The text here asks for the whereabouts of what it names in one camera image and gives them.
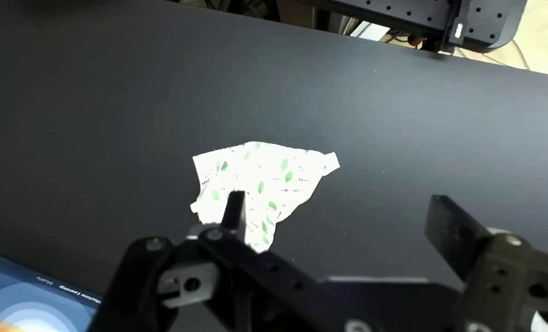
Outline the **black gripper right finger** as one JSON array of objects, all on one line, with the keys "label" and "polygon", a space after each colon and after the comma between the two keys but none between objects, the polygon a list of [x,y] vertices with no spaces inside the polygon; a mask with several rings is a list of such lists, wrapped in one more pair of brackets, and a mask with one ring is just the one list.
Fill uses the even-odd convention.
[{"label": "black gripper right finger", "polygon": [[530,332],[548,324],[548,252],[514,232],[492,232],[449,195],[433,195],[425,236],[466,284],[453,332]]}]

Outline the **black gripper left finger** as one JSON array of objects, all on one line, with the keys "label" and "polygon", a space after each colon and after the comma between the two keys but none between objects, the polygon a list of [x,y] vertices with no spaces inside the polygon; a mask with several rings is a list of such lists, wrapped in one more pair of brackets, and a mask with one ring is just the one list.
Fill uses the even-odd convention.
[{"label": "black gripper left finger", "polygon": [[209,311],[230,332],[322,332],[314,280],[279,254],[252,249],[246,232],[246,193],[233,192],[222,219],[198,239],[217,276]]}]

